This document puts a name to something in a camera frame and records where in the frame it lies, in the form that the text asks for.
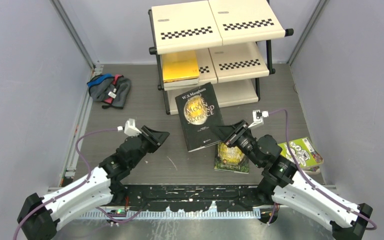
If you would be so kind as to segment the black Moon and Sixpence book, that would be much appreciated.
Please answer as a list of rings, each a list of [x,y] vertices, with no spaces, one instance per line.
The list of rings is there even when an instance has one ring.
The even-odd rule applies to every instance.
[[[175,97],[179,120],[189,153],[218,144],[211,130],[224,124],[212,83],[206,83]]]

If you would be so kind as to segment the yellow hardcover book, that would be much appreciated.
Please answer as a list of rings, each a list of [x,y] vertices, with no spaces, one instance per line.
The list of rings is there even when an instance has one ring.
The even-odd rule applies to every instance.
[[[162,54],[163,82],[199,78],[200,71],[195,50]]]

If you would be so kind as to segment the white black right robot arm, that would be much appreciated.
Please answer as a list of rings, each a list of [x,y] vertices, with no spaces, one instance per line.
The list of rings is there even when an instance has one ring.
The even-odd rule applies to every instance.
[[[228,147],[237,147],[258,168],[262,180],[257,198],[263,205],[284,205],[330,230],[336,240],[361,240],[373,208],[350,202],[310,178],[296,163],[282,156],[282,148],[269,134],[253,136],[248,123],[216,125],[211,131]]]

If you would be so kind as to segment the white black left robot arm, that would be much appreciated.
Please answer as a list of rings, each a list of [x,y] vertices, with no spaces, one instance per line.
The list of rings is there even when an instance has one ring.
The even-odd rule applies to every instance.
[[[98,166],[89,168],[85,176],[63,188],[43,196],[35,192],[25,199],[16,220],[14,240],[19,232],[28,240],[51,240],[66,224],[92,209],[125,204],[127,188],[121,181],[170,136],[167,131],[145,125],[140,129],[118,126],[111,131],[124,132],[127,138]]]

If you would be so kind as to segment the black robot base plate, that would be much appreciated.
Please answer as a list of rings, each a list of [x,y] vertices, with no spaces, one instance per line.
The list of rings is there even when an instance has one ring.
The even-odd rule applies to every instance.
[[[245,212],[272,206],[256,185],[243,184],[128,184],[106,206],[129,207],[133,211],[207,212],[215,204],[218,212]]]

